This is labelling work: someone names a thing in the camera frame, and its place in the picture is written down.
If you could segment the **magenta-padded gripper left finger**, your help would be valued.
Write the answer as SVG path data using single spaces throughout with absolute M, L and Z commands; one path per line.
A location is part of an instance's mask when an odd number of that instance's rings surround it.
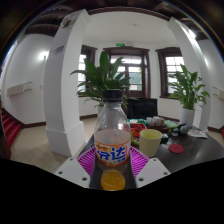
M 95 167 L 95 148 L 77 158 L 69 157 L 55 174 L 83 188 L 100 187 L 100 170 Z

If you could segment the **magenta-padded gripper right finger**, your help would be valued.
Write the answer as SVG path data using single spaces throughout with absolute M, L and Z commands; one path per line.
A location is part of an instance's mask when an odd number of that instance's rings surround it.
M 148 158 L 134 147 L 130 149 L 130 160 L 137 188 L 170 175 L 169 170 L 158 158 Z

